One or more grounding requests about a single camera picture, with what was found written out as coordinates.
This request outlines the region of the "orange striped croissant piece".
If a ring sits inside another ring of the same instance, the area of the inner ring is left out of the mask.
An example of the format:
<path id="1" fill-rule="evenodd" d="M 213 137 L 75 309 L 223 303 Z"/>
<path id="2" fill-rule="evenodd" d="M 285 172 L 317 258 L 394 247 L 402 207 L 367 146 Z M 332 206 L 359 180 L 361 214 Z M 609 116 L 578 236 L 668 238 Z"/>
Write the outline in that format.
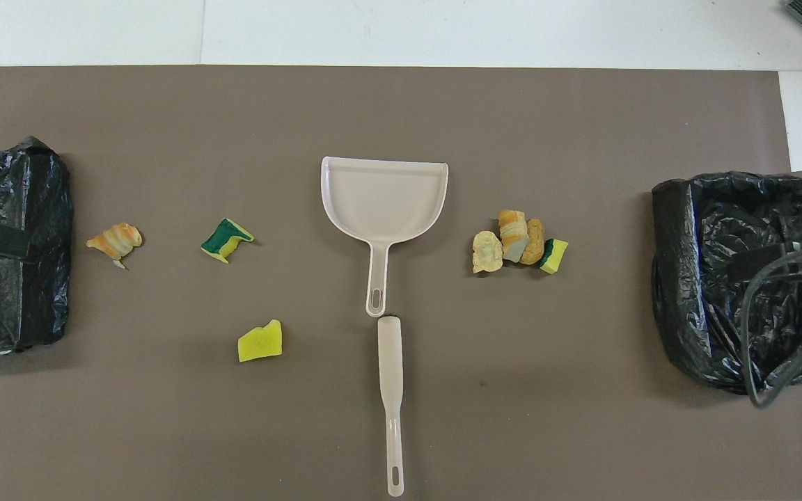
<path id="1" fill-rule="evenodd" d="M 143 245 L 143 235 L 136 226 L 122 222 L 95 235 L 85 245 L 101 251 L 119 269 L 127 270 L 122 260 Z"/>

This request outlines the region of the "small green yellow sponge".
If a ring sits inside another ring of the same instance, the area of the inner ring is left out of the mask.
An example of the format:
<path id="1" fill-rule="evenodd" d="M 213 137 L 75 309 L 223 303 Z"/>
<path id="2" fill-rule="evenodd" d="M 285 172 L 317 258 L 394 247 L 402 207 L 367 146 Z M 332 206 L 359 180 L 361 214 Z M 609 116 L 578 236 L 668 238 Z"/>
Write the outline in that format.
<path id="1" fill-rule="evenodd" d="M 537 265 L 548 275 L 557 273 L 560 269 L 565 251 L 569 247 L 569 242 L 558 239 L 548 239 L 544 242 L 544 253 Z"/>

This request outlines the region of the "brown round cookie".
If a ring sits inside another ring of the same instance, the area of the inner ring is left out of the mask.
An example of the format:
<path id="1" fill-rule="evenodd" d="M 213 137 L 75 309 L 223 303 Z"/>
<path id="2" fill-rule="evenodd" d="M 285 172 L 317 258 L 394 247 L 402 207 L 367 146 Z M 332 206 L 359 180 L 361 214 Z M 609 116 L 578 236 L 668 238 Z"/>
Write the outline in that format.
<path id="1" fill-rule="evenodd" d="M 534 265 L 541 260 L 544 254 L 545 229 L 543 222 L 538 218 L 528 219 L 526 222 L 526 246 L 523 250 L 519 263 L 521 265 Z"/>

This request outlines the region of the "wavy green yellow sponge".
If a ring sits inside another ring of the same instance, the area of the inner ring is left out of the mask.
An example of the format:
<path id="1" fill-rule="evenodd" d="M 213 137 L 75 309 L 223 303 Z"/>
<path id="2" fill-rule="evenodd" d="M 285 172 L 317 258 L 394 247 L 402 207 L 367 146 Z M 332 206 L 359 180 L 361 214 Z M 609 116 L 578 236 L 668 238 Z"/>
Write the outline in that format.
<path id="1" fill-rule="evenodd" d="M 230 264 L 228 258 L 239 244 L 252 241 L 255 241 L 255 237 L 251 232 L 231 218 L 223 218 L 210 237 L 200 245 L 200 249 L 213 259 Z"/>

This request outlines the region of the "striped bread roll chunk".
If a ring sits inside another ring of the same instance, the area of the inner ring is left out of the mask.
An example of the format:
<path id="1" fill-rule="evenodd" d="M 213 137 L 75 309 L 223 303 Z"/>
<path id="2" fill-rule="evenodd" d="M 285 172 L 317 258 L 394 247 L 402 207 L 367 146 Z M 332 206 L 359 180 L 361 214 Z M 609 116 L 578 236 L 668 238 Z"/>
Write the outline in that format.
<path id="1" fill-rule="evenodd" d="M 515 209 L 502 210 L 498 213 L 498 228 L 503 259 L 519 262 L 530 241 L 525 213 Z"/>

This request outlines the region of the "pale yellow crisp piece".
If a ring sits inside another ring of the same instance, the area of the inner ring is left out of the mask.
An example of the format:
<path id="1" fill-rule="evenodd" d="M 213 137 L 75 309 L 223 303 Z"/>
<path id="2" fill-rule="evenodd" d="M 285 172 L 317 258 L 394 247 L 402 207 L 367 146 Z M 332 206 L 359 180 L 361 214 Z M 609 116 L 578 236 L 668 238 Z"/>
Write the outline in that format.
<path id="1" fill-rule="evenodd" d="M 472 273 L 493 273 L 502 267 L 502 241 L 491 231 L 478 232 L 472 240 Z"/>

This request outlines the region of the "plain yellow sponge piece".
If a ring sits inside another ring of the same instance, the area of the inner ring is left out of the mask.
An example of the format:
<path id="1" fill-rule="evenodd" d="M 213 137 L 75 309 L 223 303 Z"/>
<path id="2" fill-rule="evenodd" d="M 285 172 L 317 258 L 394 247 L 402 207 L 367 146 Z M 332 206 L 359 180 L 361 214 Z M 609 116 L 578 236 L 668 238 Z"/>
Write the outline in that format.
<path id="1" fill-rule="evenodd" d="M 268 324 L 255 327 L 237 340 L 237 358 L 247 362 L 283 354 L 283 328 L 276 318 Z"/>

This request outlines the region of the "beige plastic dustpan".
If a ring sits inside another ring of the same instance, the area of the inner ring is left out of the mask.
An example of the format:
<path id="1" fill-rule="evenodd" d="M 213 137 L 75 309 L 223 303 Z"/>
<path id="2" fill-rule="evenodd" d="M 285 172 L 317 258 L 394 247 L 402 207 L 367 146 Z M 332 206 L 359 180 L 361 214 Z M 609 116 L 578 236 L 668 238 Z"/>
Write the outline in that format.
<path id="1" fill-rule="evenodd" d="M 448 163 L 327 156 L 320 167 L 322 206 L 335 228 L 369 247 L 365 311 L 387 310 L 391 247 L 427 232 L 443 210 Z"/>

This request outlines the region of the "beige hand brush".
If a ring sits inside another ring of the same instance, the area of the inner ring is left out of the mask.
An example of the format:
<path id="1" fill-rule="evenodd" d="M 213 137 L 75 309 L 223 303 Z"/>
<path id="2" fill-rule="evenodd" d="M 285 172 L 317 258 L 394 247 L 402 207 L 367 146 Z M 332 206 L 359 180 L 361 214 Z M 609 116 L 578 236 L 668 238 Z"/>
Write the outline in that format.
<path id="1" fill-rule="evenodd" d="M 379 389 L 386 420 L 387 491 L 391 497 L 404 494 L 401 407 L 403 404 L 403 343 L 401 321 L 384 316 L 377 321 Z"/>

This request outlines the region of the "brown table mat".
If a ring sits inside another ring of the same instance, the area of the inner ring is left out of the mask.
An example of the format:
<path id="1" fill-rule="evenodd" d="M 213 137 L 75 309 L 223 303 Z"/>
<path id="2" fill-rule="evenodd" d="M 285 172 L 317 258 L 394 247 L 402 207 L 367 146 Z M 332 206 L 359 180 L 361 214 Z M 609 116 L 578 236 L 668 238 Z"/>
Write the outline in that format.
<path id="1" fill-rule="evenodd" d="M 0 356 L 0 501 L 386 501 L 368 248 L 324 213 L 325 156 L 448 163 L 389 254 L 404 501 L 802 498 L 802 386 L 760 411 L 666 359 L 650 190 L 789 170 L 771 72 L 0 67 L 0 150 L 60 153 L 70 316 Z M 472 273 L 498 213 L 560 269 Z M 251 232 L 230 264 L 200 249 Z M 87 240 L 143 235 L 119 269 Z M 276 318 L 283 354 L 239 362 Z"/>

